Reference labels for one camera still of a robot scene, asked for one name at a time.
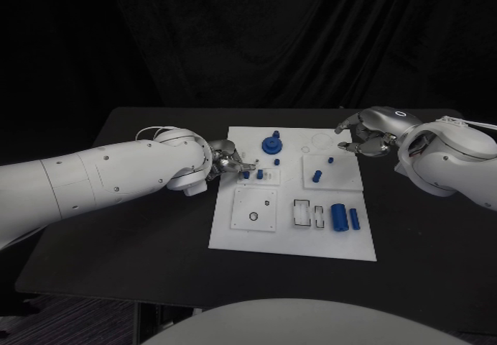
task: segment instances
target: black table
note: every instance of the black table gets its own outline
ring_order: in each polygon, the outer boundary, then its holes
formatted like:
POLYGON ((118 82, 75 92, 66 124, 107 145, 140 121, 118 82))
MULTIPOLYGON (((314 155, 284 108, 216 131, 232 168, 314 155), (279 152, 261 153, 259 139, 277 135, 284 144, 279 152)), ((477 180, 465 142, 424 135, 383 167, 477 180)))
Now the black table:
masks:
MULTIPOLYGON (((206 140, 226 138, 228 126, 334 128, 354 112, 120 108, 94 145, 130 141, 154 125, 206 140)), ((411 112, 422 121, 460 116, 411 112)), ((216 180, 194 197, 163 189, 49 226, 16 288, 199 308, 261 298, 334 300, 436 328, 497 334, 497 213, 461 195, 422 192, 395 163, 395 153, 359 156, 377 262, 209 249, 216 180)))

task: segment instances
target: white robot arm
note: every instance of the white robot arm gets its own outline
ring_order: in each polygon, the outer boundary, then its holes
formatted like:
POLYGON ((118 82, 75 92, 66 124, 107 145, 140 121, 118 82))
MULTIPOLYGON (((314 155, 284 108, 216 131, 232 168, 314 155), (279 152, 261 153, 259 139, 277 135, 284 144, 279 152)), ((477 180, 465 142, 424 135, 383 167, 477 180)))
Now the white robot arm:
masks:
POLYGON ((356 125, 364 143, 341 142, 347 151, 379 157, 399 147, 396 172, 435 196, 461 192, 478 205, 497 211, 497 144, 468 124, 497 129, 490 124, 444 117, 424 124, 418 118, 389 107, 364 109, 336 129, 356 125))
POLYGON ((164 186, 193 196, 207 189, 206 180, 223 172, 255 168, 241 161, 229 140, 207 143, 187 129, 173 129, 153 140, 3 166, 0 248, 39 227, 135 199, 164 186))

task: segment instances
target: blue part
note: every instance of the blue part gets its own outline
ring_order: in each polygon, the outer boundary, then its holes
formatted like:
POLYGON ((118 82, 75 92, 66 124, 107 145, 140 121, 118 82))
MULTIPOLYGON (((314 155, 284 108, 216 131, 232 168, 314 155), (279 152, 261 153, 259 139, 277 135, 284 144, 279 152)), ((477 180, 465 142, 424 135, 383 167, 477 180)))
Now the blue part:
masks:
POLYGON ((351 228, 354 230, 360 230, 359 218, 357 218, 357 210, 354 208, 351 208, 349 210, 349 213, 350 213, 351 228))
POLYGON ((315 173, 314 173, 314 177, 313 177, 313 182, 318 182, 318 179, 321 178, 321 175, 323 175, 323 173, 321 173, 321 170, 315 170, 315 173))
POLYGON ((334 231, 347 231, 349 222, 347 222, 347 213, 344 211, 344 204, 336 203, 331 206, 331 218, 333 218, 333 229, 334 231))
POLYGON ((262 141, 262 150, 269 155, 275 155, 282 150, 282 141, 279 140, 279 132, 274 131, 272 137, 262 141))

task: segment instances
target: floor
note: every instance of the floor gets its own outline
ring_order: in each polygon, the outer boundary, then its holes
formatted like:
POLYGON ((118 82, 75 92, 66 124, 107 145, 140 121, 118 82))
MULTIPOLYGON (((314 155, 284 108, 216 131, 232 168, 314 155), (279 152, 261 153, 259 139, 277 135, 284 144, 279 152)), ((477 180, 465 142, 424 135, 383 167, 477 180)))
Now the floor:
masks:
MULTIPOLYGON (((32 300, 40 313, 0 319, 9 332, 0 345, 131 345, 134 303, 117 300, 40 296, 32 300)), ((497 345, 497 336, 448 331, 474 345, 497 345)))

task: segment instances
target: blue cylinder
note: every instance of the blue cylinder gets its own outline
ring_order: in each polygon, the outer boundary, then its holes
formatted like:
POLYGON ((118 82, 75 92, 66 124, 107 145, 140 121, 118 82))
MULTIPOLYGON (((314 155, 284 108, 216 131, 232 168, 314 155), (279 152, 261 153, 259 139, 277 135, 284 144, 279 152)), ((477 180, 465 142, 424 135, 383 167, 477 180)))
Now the blue cylinder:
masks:
POLYGON ((360 230, 359 218, 357 218, 357 210, 354 208, 351 208, 349 210, 349 213, 350 213, 351 228, 354 230, 360 230))
POLYGON ((323 173, 321 173, 321 170, 315 170, 315 173, 314 173, 314 177, 313 177, 313 182, 318 182, 318 179, 321 178, 321 175, 323 175, 323 173))
POLYGON ((282 141, 279 140, 279 132, 274 131, 272 137, 262 141, 262 150, 269 155, 275 155, 282 150, 282 141))
POLYGON ((333 230, 334 231, 347 231, 349 230, 349 221, 347 213, 344 211, 344 204, 336 203, 331 206, 331 218, 333 218, 333 230))

